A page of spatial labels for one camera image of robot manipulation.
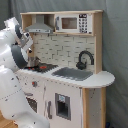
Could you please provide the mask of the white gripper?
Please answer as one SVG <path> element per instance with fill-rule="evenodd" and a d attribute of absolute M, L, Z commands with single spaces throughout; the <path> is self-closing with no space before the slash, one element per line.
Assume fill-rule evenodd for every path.
<path fill-rule="evenodd" d="M 19 40 L 19 44 L 23 50 L 25 50 L 28 53 L 32 52 L 31 46 L 33 44 L 33 39 L 31 35 L 28 32 L 25 32 L 21 39 Z"/>

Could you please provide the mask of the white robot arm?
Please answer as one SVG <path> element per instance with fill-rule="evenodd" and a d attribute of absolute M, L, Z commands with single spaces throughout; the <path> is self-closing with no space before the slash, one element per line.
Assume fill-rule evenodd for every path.
<path fill-rule="evenodd" d="M 0 30 L 0 111 L 18 128 L 50 128 L 49 121 L 29 105 L 15 73 L 28 63 L 33 40 L 15 17 L 4 22 Z"/>

